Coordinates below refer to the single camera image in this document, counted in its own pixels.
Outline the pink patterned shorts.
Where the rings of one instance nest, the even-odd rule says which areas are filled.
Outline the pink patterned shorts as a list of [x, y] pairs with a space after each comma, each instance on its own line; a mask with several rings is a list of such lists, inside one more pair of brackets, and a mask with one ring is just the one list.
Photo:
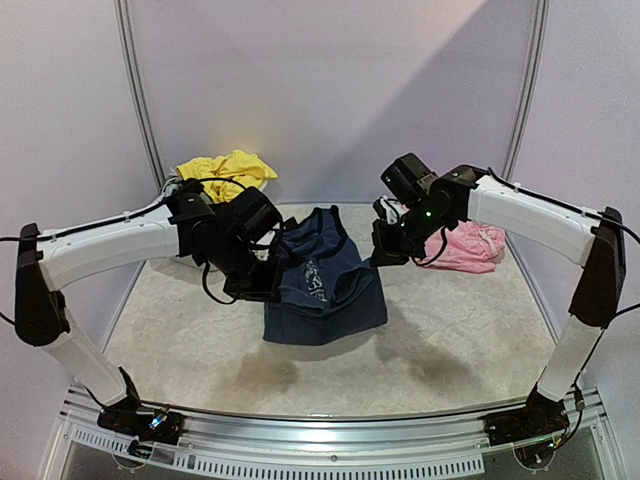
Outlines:
[[410, 254], [409, 259], [423, 268], [487, 274], [496, 270], [505, 249], [503, 229], [467, 221], [432, 235], [425, 240], [422, 251]]

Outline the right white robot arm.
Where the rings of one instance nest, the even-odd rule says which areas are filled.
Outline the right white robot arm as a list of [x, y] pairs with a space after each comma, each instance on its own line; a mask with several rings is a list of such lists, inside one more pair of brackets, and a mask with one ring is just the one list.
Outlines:
[[381, 181], [404, 210], [398, 217], [380, 213], [373, 223], [378, 266], [423, 259], [434, 234], [473, 221], [526, 239], [579, 269], [563, 330], [533, 388], [536, 399], [517, 415], [524, 435], [539, 435], [555, 420], [553, 403], [576, 383], [601, 333], [619, 315], [626, 277], [619, 211], [578, 207], [510, 183], [490, 168], [459, 165], [439, 175], [413, 153], [394, 160]]

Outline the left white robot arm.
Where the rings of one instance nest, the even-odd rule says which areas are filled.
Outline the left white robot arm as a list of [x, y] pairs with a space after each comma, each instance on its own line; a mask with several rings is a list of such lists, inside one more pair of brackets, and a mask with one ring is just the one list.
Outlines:
[[190, 257], [223, 275], [223, 304], [278, 301], [282, 268], [258, 254], [281, 239], [281, 213], [256, 187], [214, 203], [205, 195], [208, 182], [186, 180], [145, 207], [74, 227], [27, 224], [10, 240], [17, 247], [13, 313], [2, 320], [54, 358], [128, 434], [148, 426], [148, 412], [126, 373], [81, 330], [64, 291], [149, 260]]

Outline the blue garment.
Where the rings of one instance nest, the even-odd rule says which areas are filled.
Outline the blue garment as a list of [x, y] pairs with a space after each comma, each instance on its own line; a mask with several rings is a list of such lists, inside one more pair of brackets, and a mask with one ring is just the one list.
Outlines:
[[379, 271], [361, 257], [338, 206], [288, 220], [272, 252], [284, 270], [281, 300], [264, 307], [265, 341], [322, 346], [387, 324]]

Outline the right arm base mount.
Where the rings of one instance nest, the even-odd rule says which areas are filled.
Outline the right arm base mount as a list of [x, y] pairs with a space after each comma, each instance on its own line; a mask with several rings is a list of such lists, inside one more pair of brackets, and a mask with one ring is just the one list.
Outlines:
[[552, 448], [564, 445], [579, 428], [585, 406], [582, 391], [576, 385], [574, 387], [574, 401], [578, 411], [574, 427], [571, 427], [564, 401], [550, 400], [534, 387], [522, 407], [489, 413], [481, 418], [483, 431], [488, 436], [490, 445], [516, 443], [555, 432], [561, 432], [562, 435], [553, 441]]

